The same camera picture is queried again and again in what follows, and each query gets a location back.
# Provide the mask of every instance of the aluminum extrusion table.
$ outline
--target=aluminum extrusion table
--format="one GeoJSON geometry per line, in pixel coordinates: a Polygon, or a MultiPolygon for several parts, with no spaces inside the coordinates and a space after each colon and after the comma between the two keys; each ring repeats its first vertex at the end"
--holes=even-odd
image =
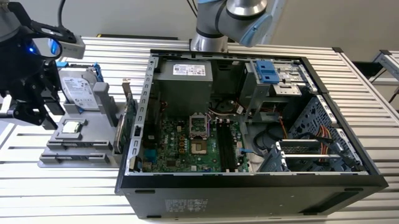
{"type": "MultiPolygon", "coordinates": [[[[140,96],[150,49],[188,49],[187,41],[92,37],[84,38],[84,41],[84,59],[63,60],[100,63],[116,101],[124,101],[120,86],[124,78],[130,79],[135,98],[140,96]]],[[[260,45],[248,49],[234,43],[228,48],[231,53],[308,58],[390,186],[328,217],[287,220],[250,217],[172,222],[399,223],[399,115],[347,56],[332,48],[260,45]]],[[[51,134],[52,131],[42,127],[10,124],[0,135],[0,218],[4,218],[0,222],[146,223],[138,220],[126,198],[114,194],[118,169],[38,167],[51,134]]]]}

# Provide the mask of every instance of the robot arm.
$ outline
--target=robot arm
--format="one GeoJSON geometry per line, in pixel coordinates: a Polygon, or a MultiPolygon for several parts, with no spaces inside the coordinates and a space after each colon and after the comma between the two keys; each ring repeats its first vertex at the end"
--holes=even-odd
{"type": "Polygon", "coordinates": [[[267,0],[199,0],[196,35],[190,49],[227,52],[228,38],[254,47],[272,22],[266,6],[267,0]]]}
{"type": "Polygon", "coordinates": [[[47,105],[55,115],[64,115],[55,59],[62,54],[82,58],[83,52],[82,39],[70,30],[31,20],[20,3],[0,0],[0,95],[10,101],[3,104],[0,119],[20,125],[43,125],[46,129],[58,128],[44,107],[47,105]],[[52,41],[55,56],[40,54],[34,41],[38,38],[52,41]]]}

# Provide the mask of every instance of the blue plastic clip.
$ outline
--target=blue plastic clip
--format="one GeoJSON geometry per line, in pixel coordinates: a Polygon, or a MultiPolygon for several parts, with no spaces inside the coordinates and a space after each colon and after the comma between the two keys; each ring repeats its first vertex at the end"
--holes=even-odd
{"type": "Polygon", "coordinates": [[[279,74],[271,61],[255,61],[255,69],[260,76],[262,83],[278,84],[280,82],[279,74]]]}

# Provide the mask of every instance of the power supply label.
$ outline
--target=power supply label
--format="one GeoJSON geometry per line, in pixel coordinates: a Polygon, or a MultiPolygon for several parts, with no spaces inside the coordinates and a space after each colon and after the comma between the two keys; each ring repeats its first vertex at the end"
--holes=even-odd
{"type": "Polygon", "coordinates": [[[95,95],[88,81],[84,78],[63,78],[64,88],[75,104],[86,110],[99,109],[95,101],[95,95]]]}
{"type": "Polygon", "coordinates": [[[206,66],[198,64],[176,64],[174,65],[174,75],[206,76],[206,66]]]}
{"type": "Polygon", "coordinates": [[[168,212],[202,212],[206,211],[207,199],[166,199],[168,212]]]}

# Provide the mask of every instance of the green circuit board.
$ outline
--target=green circuit board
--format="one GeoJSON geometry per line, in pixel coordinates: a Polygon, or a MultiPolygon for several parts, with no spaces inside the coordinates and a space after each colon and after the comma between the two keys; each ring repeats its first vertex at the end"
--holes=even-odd
{"type": "MultiPolygon", "coordinates": [[[[238,163],[238,141],[243,145],[238,123],[232,123],[230,129],[235,136],[231,144],[238,163]]],[[[240,155],[240,159],[242,164],[238,166],[238,171],[248,172],[246,155],[240,155]]],[[[154,173],[222,172],[216,123],[210,124],[210,136],[206,140],[190,139],[190,119],[164,118],[156,159],[152,160],[151,166],[144,161],[144,167],[144,172],[154,173]]]]}

